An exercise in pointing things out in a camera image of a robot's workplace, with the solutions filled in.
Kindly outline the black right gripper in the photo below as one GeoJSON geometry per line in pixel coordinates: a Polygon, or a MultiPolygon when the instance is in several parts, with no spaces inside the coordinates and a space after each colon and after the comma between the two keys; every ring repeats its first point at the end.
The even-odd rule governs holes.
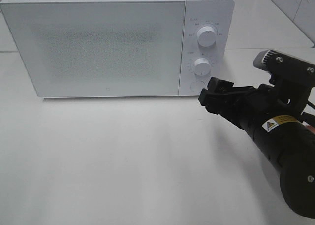
{"type": "Polygon", "coordinates": [[[212,77],[198,98],[209,113],[223,115],[253,141],[280,141],[302,127],[308,89],[300,85],[234,86],[212,77]]]}

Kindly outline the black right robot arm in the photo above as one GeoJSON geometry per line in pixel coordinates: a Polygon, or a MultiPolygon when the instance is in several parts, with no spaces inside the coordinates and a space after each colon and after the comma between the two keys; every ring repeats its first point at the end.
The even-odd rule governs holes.
{"type": "Polygon", "coordinates": [[[261,84],[235,87],[212,77],[199,96],[210,113],[245,131],[279,174],[280,189],[289,208],[315,217],[315,135],[299,120],[293,100],[261,84]]]}

